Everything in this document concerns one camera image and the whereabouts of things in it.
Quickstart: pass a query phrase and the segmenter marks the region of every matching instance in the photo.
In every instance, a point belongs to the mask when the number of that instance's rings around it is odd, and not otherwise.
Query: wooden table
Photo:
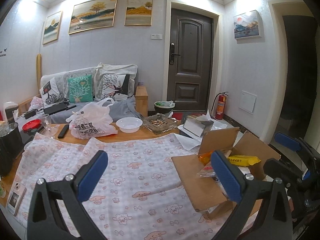
[[[143,127],[140,127],[140,129],[135,133],[124,133],[119,130],[119,128],[116,126],[115,123],[112,123],[112,125],[116,127],[116,129],[118,130],[118,134],[98,137],[97,139],[105,143],[110,143],[110,142],[123,142],[123,141],[130,141],[130,140],[152,139],[152,138],[157,138],[163,135],[167,135],[169,133],[179,133],[179,129],[173,129],[173,130],[170,130],[169,132],[156,135],[153,132],[149,131],[147,128],[143,128]],[[71,135],[70,130],[68,130],[67,134],[63,139],[58,139],[58,135],[64,126],[65,124],[59,125],[59,130],[55,135],[56,140],[59,140],[61,142],[66,142],[66,143],[75,143],[75,144],[83,144],[83,145],[87,144],[89,140],[81,140],[81,139],[74,138]],[[4,187],[4,189],[7,191],[5,197],[0,198],[0,204],[3,205],[4,207],[7,203],[8,195],[9,195],[14,177],[16,175],[19,163],[21,161],[21,157],[22,155],[18,156],[18,158],[13,162],[10,173],[1,179],[1,184]]]

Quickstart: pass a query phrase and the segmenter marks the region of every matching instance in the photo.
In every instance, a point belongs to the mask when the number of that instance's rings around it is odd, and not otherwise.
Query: door panel
[[[170,43],[175,51],[170,51],[174,55],[167,100],[176,103],[175,110],[206,110],[212,72],[212,19],[172,9]]]

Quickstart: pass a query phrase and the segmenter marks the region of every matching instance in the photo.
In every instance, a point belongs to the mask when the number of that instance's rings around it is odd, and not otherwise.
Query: pink plastic bag
[[[102,106],[106,101],[111,100],[110,105]],[[74,113],[68,119],[71,135],[79,139],[89,139],[110,134],[117,134],[117,129],[110,125],[113,120],[110,113],[110,106],[114,104],[111,98],[105,98],[98,103],[91,102],[81,110]]]

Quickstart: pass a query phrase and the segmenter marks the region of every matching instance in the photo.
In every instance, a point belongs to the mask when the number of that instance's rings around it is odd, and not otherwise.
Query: fire extinguisher label
[[[225,103],[218,101],[217,114],[223,113],[224,105],[225,105]]]

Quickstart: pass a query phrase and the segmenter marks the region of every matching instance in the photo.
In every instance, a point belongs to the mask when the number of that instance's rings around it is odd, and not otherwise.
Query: landscape painting
[[[128,0],[125,24],[151,26],[153,0]]]
[[[42,44],[46,44],[50,41],[54,41],[58,39],[61,14],[62,14],[62,11],[47,17],[47,21],[45,22]]]
[[[69,34],[86,30],[112,27],[117,0],[92,0],[75,5]]]
[[[251,11],[233,18],[235,39],[260,37],[258,12]]]

